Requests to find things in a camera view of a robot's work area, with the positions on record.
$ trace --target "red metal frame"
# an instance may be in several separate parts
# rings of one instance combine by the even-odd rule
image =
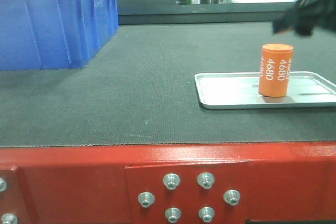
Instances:
[[[210,172],[210,190],[197,176]],[[162,178],[179,174],[167,190]],[[0,215],[24,224],[167,223],[164,211],[181,209],[178,223],[203,223],[198,210],[215,209],[212,223],[336,220],[336,141],[206,145],[138,145],[0,149]],[[223,193],[239,190],[232,207]],[[155,203],[142,208],[138,194]]]

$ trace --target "bolt head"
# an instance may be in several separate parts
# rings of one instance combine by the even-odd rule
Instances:
[[[167,188],[169,190],[174,190],[176,188],[176,183],[175,182],[168,182],[167,183]]]
[[[176,218],[176,216],[170,216],[168,218],[168,221],[169,221],[169,223],[176,223],[177,222],[177,218]]]
[[[3,224],[18,224],[18,219],[15,215],[4,214],[1,216],[1,221]]]
[[[230,202],[231,206],[237,206],[238,203],[239,203],[239,200],[238,199],[231,199],[229,202]]]
[[[210,215],[205,215],[205,216],[203,216],[203,221],[205,223],[209,223],[209,222],[212,221],[212,217]]]
[[[204,189],[210,189],[212,187],[212,183],[211,181],[204,181],[202,186]]]
[[[7,190],[7,182],[0,178],[0,192]]]
[[[147,208],[147,207],[149,207],[151,204],[150,204],[150,202],[148,201],[148,200],[144,200],[143,202],[141,202],[141,206],[142,207],[145,207],[145,208]]]

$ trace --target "metal tray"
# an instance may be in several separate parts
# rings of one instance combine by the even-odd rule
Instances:
[[[313,72],[291,72],[287,96],[263,97],[258,73],[195,75],[201,104],[208,109],[255,109],[336,106],[336,85]]]

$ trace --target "blue plastic crate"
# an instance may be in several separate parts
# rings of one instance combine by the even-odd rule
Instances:
[[[117,0],[0,0],[0,70],[84,67],[118,29]]]

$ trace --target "cylindrical battery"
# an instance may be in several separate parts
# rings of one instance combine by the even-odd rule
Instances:
[[[259,93],[266,97],[287,95],[293,47],[285,44],[263,45],[260,62]]]

